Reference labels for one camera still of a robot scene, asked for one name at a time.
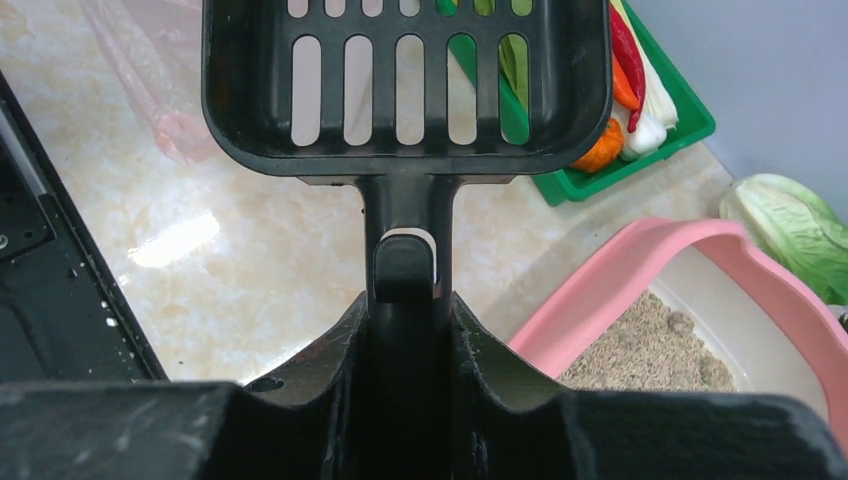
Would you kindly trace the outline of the pink plastic trash bag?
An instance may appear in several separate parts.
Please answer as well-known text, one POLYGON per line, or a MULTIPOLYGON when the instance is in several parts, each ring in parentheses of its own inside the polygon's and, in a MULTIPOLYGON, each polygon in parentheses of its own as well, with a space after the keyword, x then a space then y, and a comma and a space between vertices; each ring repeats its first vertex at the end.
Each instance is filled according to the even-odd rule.
POLYGON ((200 99, 200 1, 81 1, 100 50, 157 148, 183 163, 217 150, 200 99))

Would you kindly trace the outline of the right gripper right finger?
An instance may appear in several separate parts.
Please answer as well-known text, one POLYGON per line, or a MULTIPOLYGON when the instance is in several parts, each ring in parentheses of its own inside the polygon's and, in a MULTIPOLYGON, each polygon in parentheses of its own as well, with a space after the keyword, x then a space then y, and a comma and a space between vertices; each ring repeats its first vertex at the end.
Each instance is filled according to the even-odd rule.
POLYGON ((776 395, 571 390, 452 305, 457 479, 843 479, 825 423, 776 395))

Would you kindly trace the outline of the black slotted litter scoop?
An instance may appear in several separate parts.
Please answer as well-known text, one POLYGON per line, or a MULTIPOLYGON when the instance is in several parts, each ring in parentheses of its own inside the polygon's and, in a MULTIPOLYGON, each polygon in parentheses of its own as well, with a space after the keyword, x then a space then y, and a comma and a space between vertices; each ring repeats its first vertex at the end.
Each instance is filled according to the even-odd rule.
POLYGON ((356 479, 457 479, 452 219, 458 190, 561 169, 611 107, 604 1, 207 1, 203 113, 240 165, 350 185, 366 317, 353 359, 356 479), (529 139, 499 128, 500 40, 527 42, 529 139), (468 35, 477 87, 448 49, 468 35))

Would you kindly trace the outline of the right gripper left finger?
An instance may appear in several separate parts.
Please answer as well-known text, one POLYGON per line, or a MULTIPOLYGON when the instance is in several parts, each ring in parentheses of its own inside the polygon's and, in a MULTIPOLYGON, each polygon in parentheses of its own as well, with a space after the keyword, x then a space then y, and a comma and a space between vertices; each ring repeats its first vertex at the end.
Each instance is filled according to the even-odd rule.
POLYGON ((246 386, 40 382, 1 389, 5 479, 356 479, 358 297, 326 333, 246 386))

